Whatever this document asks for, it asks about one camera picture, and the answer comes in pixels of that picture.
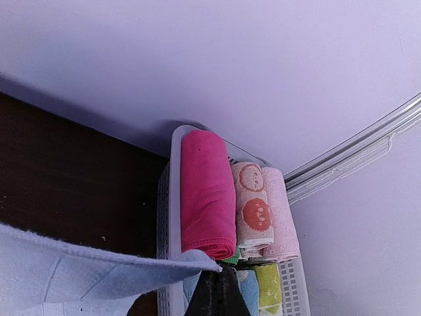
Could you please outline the magenta pink towel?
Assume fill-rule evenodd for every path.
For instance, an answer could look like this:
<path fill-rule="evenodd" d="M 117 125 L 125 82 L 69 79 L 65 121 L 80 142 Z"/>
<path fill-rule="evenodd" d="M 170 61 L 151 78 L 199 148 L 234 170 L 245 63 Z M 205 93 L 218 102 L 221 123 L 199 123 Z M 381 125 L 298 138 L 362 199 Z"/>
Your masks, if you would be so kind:
<path fill-rule="evenodd" d="M 234 256 L 235 188 L 226 144 L 213 132 L 194 130 L 182 140 L 180 219 L 182 250 Z"/>

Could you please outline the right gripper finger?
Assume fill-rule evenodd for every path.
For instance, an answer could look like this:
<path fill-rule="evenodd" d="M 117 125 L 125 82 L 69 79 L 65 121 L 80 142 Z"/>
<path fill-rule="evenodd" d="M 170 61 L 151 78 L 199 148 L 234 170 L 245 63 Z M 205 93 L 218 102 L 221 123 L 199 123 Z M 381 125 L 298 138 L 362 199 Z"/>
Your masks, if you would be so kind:
<path fill-rule="evenodd" d="M 185 316 L 250 316 L 235 269 L 202 271 Z"/>

